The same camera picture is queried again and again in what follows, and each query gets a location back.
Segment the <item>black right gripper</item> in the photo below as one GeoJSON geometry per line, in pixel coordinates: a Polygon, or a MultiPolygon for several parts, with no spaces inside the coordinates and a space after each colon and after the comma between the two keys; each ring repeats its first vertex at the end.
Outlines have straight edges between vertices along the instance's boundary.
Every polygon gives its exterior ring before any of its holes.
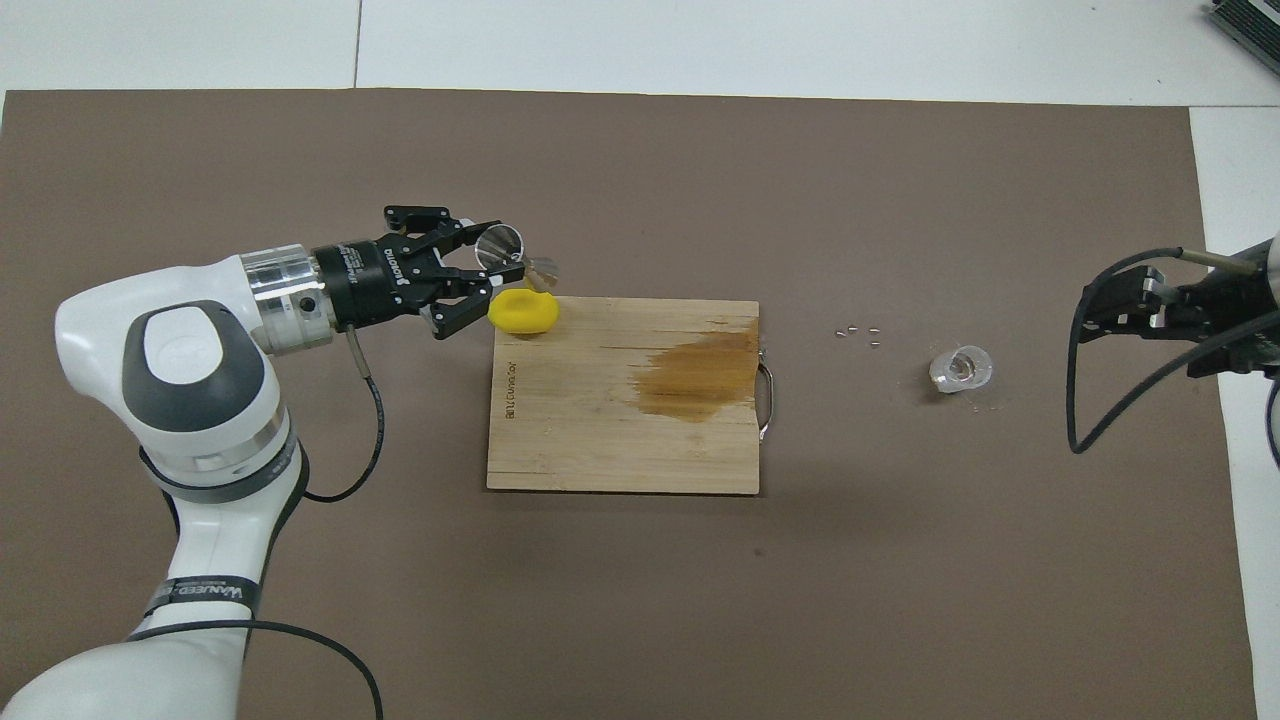
{"type": "MultiPolygon", "coordinates": [[[[1083,316],[1084,337],[1133,334],[1158,337],[1167,306],[1175,309],[1178,338],[1202,342],[1277,310],[1277,281],[1267,270],[1240,275],[1213,270],[1179,290],[1152,265],[1120,272],[1101,282],[1083,316]]],[[[1190,378],[1222,373],[1260,372],[1272,379],[1279,372],[1277,343],[1248,340],[1216,348],[1188,364],[1190,378]]]]}

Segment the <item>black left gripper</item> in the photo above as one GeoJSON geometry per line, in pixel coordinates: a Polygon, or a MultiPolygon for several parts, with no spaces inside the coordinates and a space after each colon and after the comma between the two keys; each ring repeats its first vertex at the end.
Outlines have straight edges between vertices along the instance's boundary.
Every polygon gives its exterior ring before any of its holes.
{"type": "Polygon", "coordinates": [[[495,296],[490,272],[460,272],[442,282],[442,258],[475,245],[500,220],[466,224],[447,208],[388,205],[392,234],[316,249],[317,278],[338,331],[419,315],[434,340],[447,340],[484,318],[495,296]]]}

